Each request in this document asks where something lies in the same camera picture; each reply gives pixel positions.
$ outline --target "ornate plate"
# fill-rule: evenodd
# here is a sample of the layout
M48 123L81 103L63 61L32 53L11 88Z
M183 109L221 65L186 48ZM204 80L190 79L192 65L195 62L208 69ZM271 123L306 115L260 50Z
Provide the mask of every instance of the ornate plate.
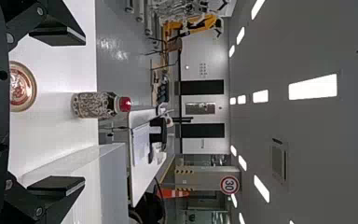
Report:
M37 94L36 81L25 65L10 62L10 110L21 112L34 103Z

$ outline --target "rectangular ceiling light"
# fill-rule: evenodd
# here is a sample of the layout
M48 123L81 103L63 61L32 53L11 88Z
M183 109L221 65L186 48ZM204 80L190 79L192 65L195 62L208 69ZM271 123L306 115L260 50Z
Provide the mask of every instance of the rectangular ceiling light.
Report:
M243 219L242 213L240 213L238 217L240 219L240 224L245 224L245 220Z
M234 146L231 146L231 153L233 156L237 156L237 149Z
M337 74L289 85L289 100L305 100L337 96Z
M252 20L255 19L255 16L257 16L258 11L260 11L260 8L263 6L264 2L266 2L266 0L256 0L255 1L255 5L252 8Z
M229 57L231 58L232 57L232 55L234 55L234 53L235 53L235 45L233 45L233 46L231 46L231 49L229 49Z
M255 175L255 187L261 193L266 202L269 203L269 190L266 188L266 186L264 186L257 175Z
M230 197L231 197L232 204L234 205L235 208L237 208L238 202L237 202L237 198L235 197L235 194L231 194Z
M229 99L229 104L230 104L230 105L235 105L236 103L237 103L237 98L231 97L231 98Z
M242 169L244 171L247 171L248 170L248 163L246 163L246 161L243 159L242 156L239 156L238 157L238 162L240 163L240 166L242 167Z
M237 45L241 43L244 36L245 36L245 27L242 27L240 33L237 35Z
M242 95L238 97L238 104L239 105L244 105L246 104L246 95Z
M266 103L269 101L269 91L258 91L253 94L254 103Z

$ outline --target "yellow machine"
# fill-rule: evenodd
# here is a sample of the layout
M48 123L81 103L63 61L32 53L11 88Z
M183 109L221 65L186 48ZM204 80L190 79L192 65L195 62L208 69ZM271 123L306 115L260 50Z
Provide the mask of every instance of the yellow machine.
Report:
M211 29L217 32L217 38L220 37L224 32L223 19L214 14L207 14L192 17L185 22L169 21L164 24L166 36L172 36L173 31L180 31L181 34L175 38L193 35Z

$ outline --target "gray floor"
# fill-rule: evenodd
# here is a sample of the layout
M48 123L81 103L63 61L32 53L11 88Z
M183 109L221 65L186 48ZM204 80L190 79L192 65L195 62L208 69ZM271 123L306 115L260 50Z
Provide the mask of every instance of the gray floor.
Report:
M151 105L150 59L153 46L143 23L124 12L125 1L97 0L98 91L129 96L134 105Z

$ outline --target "speed limit sign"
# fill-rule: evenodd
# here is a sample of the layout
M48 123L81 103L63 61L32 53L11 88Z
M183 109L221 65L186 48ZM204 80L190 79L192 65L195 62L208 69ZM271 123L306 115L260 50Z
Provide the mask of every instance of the speed limit sign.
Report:
M240 181L235 176L226 176L220 181L220 190L226 195L237 193L240 189Z

